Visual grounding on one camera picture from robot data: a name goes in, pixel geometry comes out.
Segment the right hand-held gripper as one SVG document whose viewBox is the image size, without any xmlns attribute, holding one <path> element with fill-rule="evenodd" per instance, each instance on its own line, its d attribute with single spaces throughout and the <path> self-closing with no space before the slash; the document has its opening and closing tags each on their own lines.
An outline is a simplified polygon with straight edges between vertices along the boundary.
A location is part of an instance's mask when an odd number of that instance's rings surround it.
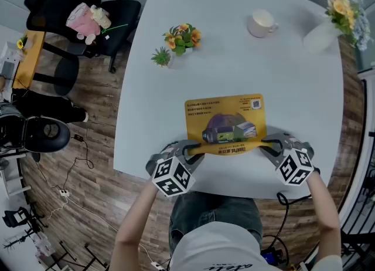
<svg viewBox="0 0 375 271">
<path fill-rule="evenodd" d="M 302 185 L 314 170 L 314 150 L 309 142 L 300 142 L 290 134 L 270 134 L 261 142 L 260 151 L 276 167 L 285 185 Z"/>
</svg>

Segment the yellow printed card mat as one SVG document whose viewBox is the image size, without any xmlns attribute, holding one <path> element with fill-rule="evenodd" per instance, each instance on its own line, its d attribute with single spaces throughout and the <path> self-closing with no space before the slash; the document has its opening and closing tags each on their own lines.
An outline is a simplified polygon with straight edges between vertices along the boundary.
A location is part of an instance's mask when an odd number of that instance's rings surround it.
<svg viewBox="0 0 375 271">
<path fill-rule="evenodd" d="M 200 143 L 190 155 L 237 155 L 267 145 L 261 94 L 188 100 L 185 117 L 188 139 Z"/>
</svg>

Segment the person's left forearm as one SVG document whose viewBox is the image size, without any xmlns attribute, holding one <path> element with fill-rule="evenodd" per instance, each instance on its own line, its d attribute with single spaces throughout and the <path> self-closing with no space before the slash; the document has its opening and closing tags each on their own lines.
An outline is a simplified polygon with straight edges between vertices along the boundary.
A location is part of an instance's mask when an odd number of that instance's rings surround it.
<svg viewBox="0 0 375 271">
<path fill-rule="evenodd" d="M 149 180 L 127 212 L 115 238 L 109 271 L 140 271 L 138 246 L 157 193 Z"/>
</svg>

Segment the person's right forearm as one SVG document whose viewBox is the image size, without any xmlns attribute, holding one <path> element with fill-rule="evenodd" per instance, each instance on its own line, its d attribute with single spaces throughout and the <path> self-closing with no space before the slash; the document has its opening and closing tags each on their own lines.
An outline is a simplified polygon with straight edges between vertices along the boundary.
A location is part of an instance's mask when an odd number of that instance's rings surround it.
<svg viewBox="0 0 375 271">
<path fill-rule="evenodd" d="M 319 246 L 312 271 L 343 271 L 340 220 L 336 205 L 318 172 L 307 179 L 319 226 Z"/>
</svg>

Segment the person's denim jeans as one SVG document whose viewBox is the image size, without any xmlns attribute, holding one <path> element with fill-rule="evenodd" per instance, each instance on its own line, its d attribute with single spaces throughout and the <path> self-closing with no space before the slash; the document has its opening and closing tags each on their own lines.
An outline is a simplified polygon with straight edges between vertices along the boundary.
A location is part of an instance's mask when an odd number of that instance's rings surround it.
<svg viewBox="0 0 375 271">
<path fill-rule="evenodd" d="M 179 195 L 173 206 L 169 223 L 170 253 L 186 234 L 210 222 L 237 225 L 251 233 L 260 245 L 263 243 L 263 225 L 253 199 L 193 191 Z"/>
</svg>

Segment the small green succulent pot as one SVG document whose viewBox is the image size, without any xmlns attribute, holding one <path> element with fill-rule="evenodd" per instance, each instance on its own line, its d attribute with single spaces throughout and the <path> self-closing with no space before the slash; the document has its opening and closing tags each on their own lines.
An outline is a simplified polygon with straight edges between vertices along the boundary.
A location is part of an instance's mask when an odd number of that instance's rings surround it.
<svg viewBox="0 0 375 271">
<path fill-rule="evenodd" d="M 159 49 L 155 49 L 155 53 L 152 55 L 151 60 L 159 67 L 171 69 L 174 58 L 175 55 L 169 49 L 163 46 Z"/>
</svg>

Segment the person's white shirt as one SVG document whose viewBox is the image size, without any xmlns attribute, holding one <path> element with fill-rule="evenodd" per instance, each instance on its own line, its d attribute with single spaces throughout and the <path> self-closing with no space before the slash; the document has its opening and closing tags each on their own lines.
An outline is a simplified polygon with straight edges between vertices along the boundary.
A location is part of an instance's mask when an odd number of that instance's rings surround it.
<svg viewBox="0 0 375 271">
<path fill-rule="evenodd" d="M 173 252 L 170 271 L 281 271 L 267 263 L 247 230 L 197 229 Z"/>
</svg>

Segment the blue screen device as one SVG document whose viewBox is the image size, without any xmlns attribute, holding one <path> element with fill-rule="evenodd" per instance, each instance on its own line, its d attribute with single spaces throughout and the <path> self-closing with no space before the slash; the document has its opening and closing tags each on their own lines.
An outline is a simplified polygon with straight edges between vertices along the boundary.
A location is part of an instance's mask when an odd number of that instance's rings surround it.
<svg viewBox="0 0 375 271">
<path fill-rule="evenodd" d="M 284 263 L 284 255 L 281 249 L 270 247 L 261 251 L 261 256 L 269 265 L 279 266 Z"/>
</svg>

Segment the black metal railing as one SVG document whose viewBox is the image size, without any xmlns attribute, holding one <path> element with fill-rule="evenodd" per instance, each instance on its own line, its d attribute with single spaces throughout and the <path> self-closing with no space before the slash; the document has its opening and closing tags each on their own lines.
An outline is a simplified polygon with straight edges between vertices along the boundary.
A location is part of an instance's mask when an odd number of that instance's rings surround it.
<svg viewBox="0 0 375 271">
<path fill-rule="evenodd" d="M 343 271 L 375 271 L 375 78 L 362 79 L 366 90 L 363 143 L 343 224 Z"/>
</svg>

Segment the white vase with flowers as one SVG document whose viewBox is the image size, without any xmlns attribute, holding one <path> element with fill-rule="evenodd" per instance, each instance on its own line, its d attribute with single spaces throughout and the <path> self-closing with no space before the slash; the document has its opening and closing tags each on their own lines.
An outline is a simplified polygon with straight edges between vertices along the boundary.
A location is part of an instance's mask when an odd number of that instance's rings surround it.
<svg viewBox="0 0 375 271">
<path fill-rule="evenodd" d="M 363 0 L 326 1 L 325 20 L 303 38 L 305 49 L 310 53 L 319 53 L 343 35 L 352 47 L 366 50 L 371 41 L 371 29 Z"/>
</svg>

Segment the white mug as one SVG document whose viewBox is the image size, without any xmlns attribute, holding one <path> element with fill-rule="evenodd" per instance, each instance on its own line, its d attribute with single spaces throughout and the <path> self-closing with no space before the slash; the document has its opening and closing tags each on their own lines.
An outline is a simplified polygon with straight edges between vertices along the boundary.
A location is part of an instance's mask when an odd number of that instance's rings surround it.
<svg viewBox="0 0 375 271">
<path fill-rule="evenodd" d="M 269 33 L 278 29 L 273 16 L 264 9 L 254 10 L 248 17 L 247 29 L 256 38 L 265 38 Z"/>
</svg>

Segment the black swivel chair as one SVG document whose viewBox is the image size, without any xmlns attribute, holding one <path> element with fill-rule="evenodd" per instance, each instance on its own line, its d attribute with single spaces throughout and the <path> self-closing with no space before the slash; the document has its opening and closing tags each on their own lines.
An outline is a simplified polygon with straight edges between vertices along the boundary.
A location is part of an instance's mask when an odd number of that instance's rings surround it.
<svg viewBox="0 0 375 271">
<path fill-rule="evenodd" d="M 0 148 L 23 148 L 33 153 L 53 153 L 70 141 L 70 129 L 50 117 L 5 116 L 0 118 Z"/>
</svg>

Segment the cream plush toy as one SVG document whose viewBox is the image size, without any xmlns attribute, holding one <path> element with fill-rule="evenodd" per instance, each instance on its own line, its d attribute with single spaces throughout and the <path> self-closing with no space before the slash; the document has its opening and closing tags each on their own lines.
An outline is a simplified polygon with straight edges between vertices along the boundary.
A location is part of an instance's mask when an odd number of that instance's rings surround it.
<svg viewBox="0 0 375 271">
<path fill-rule="evenodd" d="M 90 7 L 91 19 L 98 23 L 103 29 L 108 29 L 111 26 L 111 21 L 109 19 L 109 13 L 103 8 L 96 7 L 92 5 Z"/>
</svg>

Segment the white metal rack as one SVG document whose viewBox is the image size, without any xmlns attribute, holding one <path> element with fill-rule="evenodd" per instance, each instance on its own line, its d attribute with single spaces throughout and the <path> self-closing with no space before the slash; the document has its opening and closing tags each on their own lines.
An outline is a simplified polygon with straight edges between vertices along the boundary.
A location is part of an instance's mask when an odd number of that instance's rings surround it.
<svg viewBox="0 0 375 271">
<path fill-rule="evenodd" d="M 8 199 L 32 189 L 24 183 L 19 159 L 18 155 L 10 160 L 0 158 L 0 188 Z"/>
</svg>

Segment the white box appliance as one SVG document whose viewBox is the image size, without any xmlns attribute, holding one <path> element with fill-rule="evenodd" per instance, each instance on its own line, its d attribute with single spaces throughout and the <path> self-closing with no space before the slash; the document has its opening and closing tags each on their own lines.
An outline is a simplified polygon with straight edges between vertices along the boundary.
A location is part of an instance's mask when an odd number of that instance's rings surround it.
<svg viewBox="0 0 375 271">
<path fill-rule="evenodd" d="M 0 74 L 5 77 L 14 76 L 19 64 L 19 49 L 16 44 L 6 42 L 0 54 Z"/>
</svg>

